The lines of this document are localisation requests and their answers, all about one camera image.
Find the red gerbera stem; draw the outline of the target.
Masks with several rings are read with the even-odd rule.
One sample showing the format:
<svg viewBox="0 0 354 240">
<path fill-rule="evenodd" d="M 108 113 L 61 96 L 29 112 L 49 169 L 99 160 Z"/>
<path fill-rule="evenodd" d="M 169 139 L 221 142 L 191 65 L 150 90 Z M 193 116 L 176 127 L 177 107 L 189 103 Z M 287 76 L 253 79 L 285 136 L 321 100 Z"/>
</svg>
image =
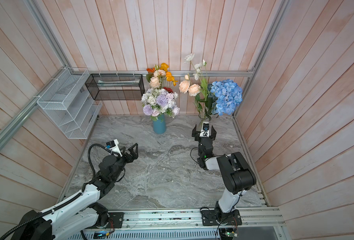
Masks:
<svg viewBox="0 0 354 240">
<path fill-rule="evenodd" d="M 164 90 L 166 90 L 168 93 L 174 93 L 174 91 L 171 88 L 164 87 Z"/>
</svg>

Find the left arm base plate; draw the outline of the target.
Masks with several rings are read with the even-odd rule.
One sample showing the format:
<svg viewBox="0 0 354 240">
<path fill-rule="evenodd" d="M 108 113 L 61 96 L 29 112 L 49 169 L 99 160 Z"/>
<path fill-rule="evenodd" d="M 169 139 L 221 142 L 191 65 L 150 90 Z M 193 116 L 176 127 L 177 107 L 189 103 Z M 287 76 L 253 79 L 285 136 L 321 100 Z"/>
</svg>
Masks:
<svg viewBox="0 0 354 240">
<path fill-rule="evenodd" d="M 120 229 L 123 226 L 124 212 L 108 212 L 100 214 L 97 222 L 87 229 Z"/>
</svg>

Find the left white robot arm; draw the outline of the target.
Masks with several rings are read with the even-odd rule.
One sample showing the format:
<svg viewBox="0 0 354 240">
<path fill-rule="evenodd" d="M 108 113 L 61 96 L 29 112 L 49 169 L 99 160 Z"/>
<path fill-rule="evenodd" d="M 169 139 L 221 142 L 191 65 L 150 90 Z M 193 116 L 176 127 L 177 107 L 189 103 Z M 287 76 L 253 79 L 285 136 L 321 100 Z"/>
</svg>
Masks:
<svg viewBox="0 0 354 240">
<path fill-rule="evenodd" d="M 60 203 L 40 212 L 30 211 L 20 223 L 1 236 L 2 240 L 65 240 L 84 229 L 114 228 L 108 209 L 99 200 L 125 176 L 125 166 L 139 157 L 138 144 L 120 148 L 118 140 L 106 145 L 97 144 L 108 155 L 99 164 L 99 171 L 91 166 L 93 177 L 81 190 Z"/>
</svg>

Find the peach rose spray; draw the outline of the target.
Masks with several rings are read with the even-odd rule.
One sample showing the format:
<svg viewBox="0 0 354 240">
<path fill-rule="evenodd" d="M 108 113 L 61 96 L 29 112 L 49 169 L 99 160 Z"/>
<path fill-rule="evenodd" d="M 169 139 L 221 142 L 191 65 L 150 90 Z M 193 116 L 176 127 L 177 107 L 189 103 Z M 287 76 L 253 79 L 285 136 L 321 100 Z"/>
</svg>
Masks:
<svg viewBox="0 0 354 240">
<path fill-rule="evenodd" d="M 159 65 L 155 65 L 154 68 L 156 71 L 151 75 L 147 74 L 147 81 L 150 84 L 150 87 L 153 89 L 160 89 L 163 87 L 162 81 L 159 78 L 159 67 Z"/>
</svg>

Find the lilac pompom flower spray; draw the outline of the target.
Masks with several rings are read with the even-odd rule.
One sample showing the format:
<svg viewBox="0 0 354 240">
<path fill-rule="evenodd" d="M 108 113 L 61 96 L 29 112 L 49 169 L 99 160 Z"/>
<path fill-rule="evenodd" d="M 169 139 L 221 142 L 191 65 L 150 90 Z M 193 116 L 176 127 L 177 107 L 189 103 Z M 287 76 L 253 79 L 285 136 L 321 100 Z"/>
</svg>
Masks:
<svg viewBox="0 0 354 240">
<path fill-rule="evenodd" d="M 148 89 L 142 96 L 143 112 L 146 116 L 158 117 L 169 108 L 169 92 L 165 89 Z"/>
</svg>

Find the cream rose spray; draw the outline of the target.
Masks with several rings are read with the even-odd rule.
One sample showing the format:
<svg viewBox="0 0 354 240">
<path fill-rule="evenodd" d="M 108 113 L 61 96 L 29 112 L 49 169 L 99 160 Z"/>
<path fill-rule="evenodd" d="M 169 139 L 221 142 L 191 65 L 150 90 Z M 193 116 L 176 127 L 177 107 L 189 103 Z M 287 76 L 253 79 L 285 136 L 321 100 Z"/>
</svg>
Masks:
<svg viewBox="0 0 354 240">
<path fill-rule="evenodd" d="M 206 102 L 208 98 L 208 81 L 202 76 L 202 74 L 194 74 L 194 79 L 197 83 L 190 81 L 189 74 L 184 76 L 184 80 L 179 84 L 179 91 L 183 94 L 189 94 L 190 97 L 194 97 L 194 105 L 198 111 L 200 119 L 206 120 L 207 107 Z"/>
</svg>

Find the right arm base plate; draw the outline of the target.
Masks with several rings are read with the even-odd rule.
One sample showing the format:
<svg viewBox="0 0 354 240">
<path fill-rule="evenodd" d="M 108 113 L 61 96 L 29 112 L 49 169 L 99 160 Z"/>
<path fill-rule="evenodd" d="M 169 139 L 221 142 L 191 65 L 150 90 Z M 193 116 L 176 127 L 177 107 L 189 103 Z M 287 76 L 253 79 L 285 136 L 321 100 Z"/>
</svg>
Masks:
<svg viewBox="0 0 354 240">
<path fill-rule="evenodd" d="M 208 207 L 200 208 L 202 224 L 204 226 L 241 226 L 242 220 L 238 210 L 230 213 L 222 213 L 220 208 L 210 210 Z"/>
</svg>

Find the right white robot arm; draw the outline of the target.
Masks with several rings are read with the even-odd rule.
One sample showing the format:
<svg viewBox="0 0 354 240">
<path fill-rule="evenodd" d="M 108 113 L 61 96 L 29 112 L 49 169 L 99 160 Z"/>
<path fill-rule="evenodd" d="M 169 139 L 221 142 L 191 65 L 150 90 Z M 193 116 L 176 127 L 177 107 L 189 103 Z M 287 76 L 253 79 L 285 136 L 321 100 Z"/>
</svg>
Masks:
<svg viewBox="0 0 354 240">
<path fill-rule="evenodd" d="M 218 156 L 213 154 L 216 130 L 208 122 L 204 122 L 200 129 L 194 127 L 192 137 L 198 142 L 198 165 L 206 171 L 220 171 L 225 185 L 215 210 L 219 215 L 233 212 L 242 195 L 256 185 L 253 170 L 240 152 Z"/>
</svg>

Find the clear glass vase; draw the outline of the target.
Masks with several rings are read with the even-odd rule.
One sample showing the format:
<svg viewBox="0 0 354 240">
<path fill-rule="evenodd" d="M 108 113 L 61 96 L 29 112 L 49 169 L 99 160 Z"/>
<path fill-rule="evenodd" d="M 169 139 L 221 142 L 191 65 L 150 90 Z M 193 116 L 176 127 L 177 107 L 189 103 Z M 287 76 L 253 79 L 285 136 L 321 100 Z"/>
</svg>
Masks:
<svg viewBox="0 0 354 240">
<path fill-rule="evenodd" d="M 205 112 L 199 113 L 198 117 L 200 119 L 199 124 L 197 125 L 199 129 L 202 128 L 204 122 L 209 122 L 211 120 L 211 116 Z"/>
</svg>

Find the blue hydrangea stem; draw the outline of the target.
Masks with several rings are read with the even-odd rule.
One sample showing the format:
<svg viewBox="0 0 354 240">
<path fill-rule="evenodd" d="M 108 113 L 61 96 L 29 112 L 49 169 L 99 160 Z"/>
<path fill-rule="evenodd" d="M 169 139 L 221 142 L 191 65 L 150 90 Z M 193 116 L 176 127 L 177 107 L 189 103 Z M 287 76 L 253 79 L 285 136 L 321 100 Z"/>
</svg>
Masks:
<svg viewBox="0 0 354 240">
<path fill-rule="evenodd" d="M 209 90 L 213 115 L 232 115 L 243 100 L 242 88 L 230 79 L 213 82 Z"/>
</svg>

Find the teal ceramic vase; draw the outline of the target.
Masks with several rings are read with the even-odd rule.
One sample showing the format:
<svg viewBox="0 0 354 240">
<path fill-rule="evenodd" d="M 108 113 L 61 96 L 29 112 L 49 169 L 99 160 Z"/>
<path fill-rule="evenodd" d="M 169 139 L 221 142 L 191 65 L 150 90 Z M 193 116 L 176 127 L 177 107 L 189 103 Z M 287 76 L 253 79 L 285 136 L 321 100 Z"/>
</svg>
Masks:
<svg viewBox="0 0 354 240">
<path fill-rule="evenodd" d="M 156 134 L 163 134 L 166 132 L 166 117 L 164 114 L 160 114 L 157 117 L 152 117 L 153 129 Z"/>
</svg>

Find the yellow poppy spray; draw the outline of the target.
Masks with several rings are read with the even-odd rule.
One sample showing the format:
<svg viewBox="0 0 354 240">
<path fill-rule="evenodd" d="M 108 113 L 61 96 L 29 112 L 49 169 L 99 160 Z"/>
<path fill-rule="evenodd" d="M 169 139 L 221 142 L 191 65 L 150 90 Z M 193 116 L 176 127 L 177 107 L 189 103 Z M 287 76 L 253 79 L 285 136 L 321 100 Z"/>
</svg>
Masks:
<svg viewBox="0 0 354 240">
<path fill-rule="evenodd" d="M 170 88 L 171 86 L 175 87 L 177 85 L 178 81 L 175 79 L 175 77 L 169 71 L 169 65 L 168 64 L 161 63 L 158 72 L 159 72 L 159 78 L 162 81 L 162 86 L 163 87 Z"/>
</svg>

